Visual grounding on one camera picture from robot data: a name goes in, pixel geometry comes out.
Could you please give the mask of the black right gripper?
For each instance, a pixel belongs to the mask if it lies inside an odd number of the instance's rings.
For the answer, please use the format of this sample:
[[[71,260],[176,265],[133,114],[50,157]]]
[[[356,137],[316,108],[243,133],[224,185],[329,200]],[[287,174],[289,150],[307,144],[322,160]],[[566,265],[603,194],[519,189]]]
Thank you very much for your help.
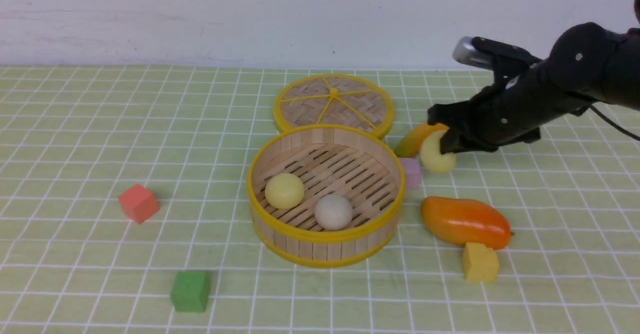
[[[554,83],[550,67],[541,62],[483,88],[470,100],[430,107],[427,123],[448,127],[439,139],[439,153],[495,152],[522,136],[535,141],[540,135],[533,132],[540,126],[590,105],[589,97]]]

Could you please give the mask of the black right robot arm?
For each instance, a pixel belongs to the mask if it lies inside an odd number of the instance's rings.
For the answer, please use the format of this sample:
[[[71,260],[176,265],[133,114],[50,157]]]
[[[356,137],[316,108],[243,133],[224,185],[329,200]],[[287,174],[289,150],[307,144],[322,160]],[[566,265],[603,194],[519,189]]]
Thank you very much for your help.
[[[446,126],[442,154],[530,144],[541,138],[545,124],[580,116],[595,103],[639,109],[637,28],[620,34],[594,22],[578,24],[558,37],[546,59],[515,45],[463,37],[452,56],[492,71],[493,84],[469,100],[429,108],[428,123]]]

